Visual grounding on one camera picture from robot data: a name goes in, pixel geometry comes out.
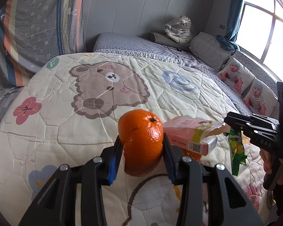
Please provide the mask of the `person's right hand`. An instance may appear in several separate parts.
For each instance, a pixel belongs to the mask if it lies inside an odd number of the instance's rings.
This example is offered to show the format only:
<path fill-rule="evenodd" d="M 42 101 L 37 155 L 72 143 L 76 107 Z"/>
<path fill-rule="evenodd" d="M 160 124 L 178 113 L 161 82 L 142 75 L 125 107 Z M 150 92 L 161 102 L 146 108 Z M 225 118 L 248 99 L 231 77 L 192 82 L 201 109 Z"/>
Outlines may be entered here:
<path fill-rule="evenodd" d="M 260 156 L 263 160 L 264 171 L 268 174 L 268 176 L 271 176 L 274 170 L 275 173 L 277 173 L 278 170 L 281 170 L 281 167 L 283 167 L 283 159 L 273 160 L 273 155 L 263 149 L 260 149 Z M 283 185 L 283 169 L 279 179 L 277 180 L 277 184 Z"/>

